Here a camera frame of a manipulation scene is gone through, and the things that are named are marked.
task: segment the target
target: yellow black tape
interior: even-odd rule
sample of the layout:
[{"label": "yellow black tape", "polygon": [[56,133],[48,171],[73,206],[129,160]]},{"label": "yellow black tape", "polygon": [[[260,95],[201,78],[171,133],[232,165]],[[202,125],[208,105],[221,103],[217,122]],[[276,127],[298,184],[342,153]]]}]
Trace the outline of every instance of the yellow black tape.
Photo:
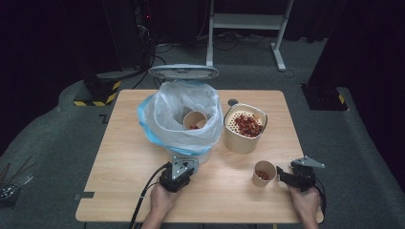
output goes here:
[{"label": "yellow black tape", "polygon": [[345,99],[343,98],[342,94],[339,95],[339,101],[341,104],[345,103]]},{"label": "yellow black tape", "polygon": [[97,106],[97,107],[103,107],[103,106],[109,106],[111,103],[114,101],[114,99],[117,96],[117,91],[118,87],[121,84],[121,81],[118,81],[113,85],[113,88],[111,90],[111,94],[107,97],[105,101],[100,101],[100,100],[74,100],[74,104],[78,107],[89,107],[89,106]]}]

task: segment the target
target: wooden table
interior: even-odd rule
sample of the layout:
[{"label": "wooden table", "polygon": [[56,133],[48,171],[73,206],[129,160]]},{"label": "wooden table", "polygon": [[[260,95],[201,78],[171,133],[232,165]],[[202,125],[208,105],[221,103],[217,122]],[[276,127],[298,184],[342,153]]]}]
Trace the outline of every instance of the wooden table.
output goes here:
[{"label": "wooden table", "polygon": [[[169,156],[148,141],[137,116],[138,104],[155,90],[123,90],[119,93],[95,164],[76,212],[80,221],[130,221],[140,192],[151,175]],[[263,110],[266,129],[257,148],[247,155],[227,150],[223,135],[210,158],[200,165],[190,184],[181,190],[166,222],[294,223],[299,219],[284,182],[272,180],[265,188],[253,185],[254,165],[268,160],[291,173],[289,163],[303,156],[284,95],[277,91],[218,90],[224,114],[227,101],[235,98]],[[150,190],[137,221],[150,210]],[[318,211],[317,219],[323,215]]]}]

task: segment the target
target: gray floor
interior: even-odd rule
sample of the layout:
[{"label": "gray floor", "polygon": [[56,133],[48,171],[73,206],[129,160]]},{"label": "gray floor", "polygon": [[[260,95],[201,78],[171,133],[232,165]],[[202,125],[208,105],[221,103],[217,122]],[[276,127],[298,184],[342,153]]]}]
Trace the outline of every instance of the gray floor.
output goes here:
[{"label": "gray floor", "polygon": [[[208,83],[215,89],[279,90],[288,107],[305,155],[327,168],[316,170],[328,198],[321,228],[405,228],[405,198],[382,160],[359,117],[348,89],[339,88],[350,108],[346,112],[309,109],[300,89],[307,83],[326,43],[309,44],[305,39],[284,41],[281,52],[288,70],[280,73],[268,48],[270,38],[245,39],[230,51],[214,50],[214,66],[220,71]],[[215,42],[226,49],[230,43]],[[157,55],[167,64],[205,64],[205,49],[160,46]],[[156,59],[155,65],[163,64]],[[122,81],[120,90],[133,88],[140,76]],[[78,200],[90,174],[106,129],[103,117],[114,108],[76,107],[73,98],[81,82],[60,95],[59,105],[38,117],[0,158],[0,170],[11,164],[12,175],[29,156],[33,167],[15,180],[34,172],[14,207],[0,209],[0,228],[83,228],[75,219]],[[139,89],[155,88],[147,76]],[[127,228],[127,222],[92,222],[87,228]],[[248,228],[247,225],[165,225],[167,228]],[[271,228],[258,225],[258,228]],[[279,228],[301,228],[282,224]]]}]

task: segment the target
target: black equipment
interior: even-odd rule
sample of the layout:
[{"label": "black equipment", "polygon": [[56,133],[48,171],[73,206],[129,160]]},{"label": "black equipment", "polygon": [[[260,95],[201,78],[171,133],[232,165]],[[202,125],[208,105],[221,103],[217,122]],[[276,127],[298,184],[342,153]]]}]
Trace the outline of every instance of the black equipment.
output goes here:
[{"label": "black equipment", "polygon": [[193,173],[197,173],[198,165],[197,159],[174,157],[173,164],[161,173],[160,185],[171,193],[177,193],[190,182]]},{"label": "black equipment", "polygon": [[300,189],[300,191],[306,192],[310,187],[314,187],[321,196],[321,210],[324,214],[327,208],[327,200],[325,195],[325,189],[322,186],[322,190],[316,185],[319,180],[316,178],[313,168],[325,168],[325,164],[319,163],[308,156],[294,159],[291,162],[292,174],[286,173],[280,167],[276,167],[277,175],[280,176],[280,181],[292,187]]}]

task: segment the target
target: trash can lid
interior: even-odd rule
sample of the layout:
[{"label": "trash can lid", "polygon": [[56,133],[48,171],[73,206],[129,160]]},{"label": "trash can lid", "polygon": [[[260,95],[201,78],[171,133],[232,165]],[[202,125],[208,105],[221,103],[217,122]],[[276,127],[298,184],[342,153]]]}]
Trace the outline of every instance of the trash can lid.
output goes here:
[{"label": "trash can lid", "polygon": [[164,79],[210,79],[218,76],[219,71],[205,65],[161,65],[149,69],[153,76]]}]

